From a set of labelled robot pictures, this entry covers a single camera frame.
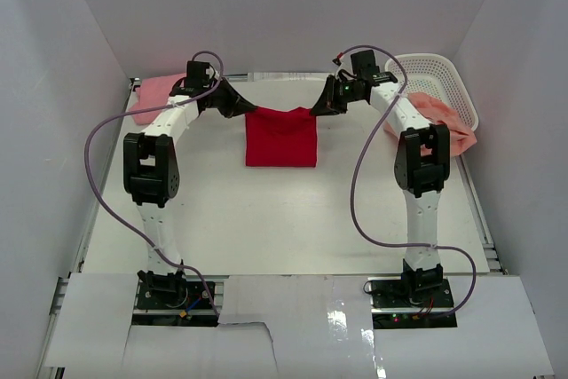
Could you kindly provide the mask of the red t shirt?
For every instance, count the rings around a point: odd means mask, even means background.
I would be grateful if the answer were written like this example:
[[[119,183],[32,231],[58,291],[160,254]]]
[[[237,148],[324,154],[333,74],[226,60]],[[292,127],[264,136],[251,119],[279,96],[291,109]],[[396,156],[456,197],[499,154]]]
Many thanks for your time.
[[[317,118],[298,107],[277,111],[258,107],[245,114],[245,165],[259,168],[315,168]]]

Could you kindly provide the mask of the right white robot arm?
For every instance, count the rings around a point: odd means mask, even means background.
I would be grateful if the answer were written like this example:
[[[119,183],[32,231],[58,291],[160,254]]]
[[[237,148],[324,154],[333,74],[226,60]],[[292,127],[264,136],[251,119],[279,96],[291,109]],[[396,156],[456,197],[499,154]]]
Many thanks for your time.
[[[408,77],[397,78],[376,63],[378,48],[345,50],[351,72],[329,75],[310,110],[314,117],[344,114],[352,102],[365,101],[380,112],[398,139],[393,173],[406,201],[407,240],[399,294],[413,307],[430,300],[443,284],[438,254],[438,204],[450,174],[450,131],[421,114],[405,96]]]

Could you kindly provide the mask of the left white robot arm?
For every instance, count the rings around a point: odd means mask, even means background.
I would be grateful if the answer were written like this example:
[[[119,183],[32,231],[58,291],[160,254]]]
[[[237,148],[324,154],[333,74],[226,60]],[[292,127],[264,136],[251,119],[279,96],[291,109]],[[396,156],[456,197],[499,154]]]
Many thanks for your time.
[[[139,133],[124,137],[123,184],[137,205],[143,233],[151,241],[148,267],[138,274],[151,296],[177,309],[190,302],[184,261],[175,241],[172,210],[180,188],[176,144],[207,109],[225,118],[256,110],[208,62],[190,60],[185,77],[172,86],[166,107]]]

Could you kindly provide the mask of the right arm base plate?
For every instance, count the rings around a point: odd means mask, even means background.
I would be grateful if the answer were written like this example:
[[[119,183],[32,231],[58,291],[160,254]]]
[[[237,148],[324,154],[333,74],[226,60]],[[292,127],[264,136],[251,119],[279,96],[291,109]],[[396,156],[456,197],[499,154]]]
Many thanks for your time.
[[[375,279],[363,285],[370,296],[374,330],[456,328],[456,315],[443,315],[454,308],[448,279],[439,288],[411,297],[402,280]]]

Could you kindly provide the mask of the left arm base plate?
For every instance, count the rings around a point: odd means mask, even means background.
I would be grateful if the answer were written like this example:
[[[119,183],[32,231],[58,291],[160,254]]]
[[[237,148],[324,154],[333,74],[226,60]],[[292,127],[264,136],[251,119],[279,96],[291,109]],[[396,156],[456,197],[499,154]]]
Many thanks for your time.
[[[181,293],[154,290],[138,284],[131,318],[135,326],[215,328],[217,315],[200,281],[188,281]]]

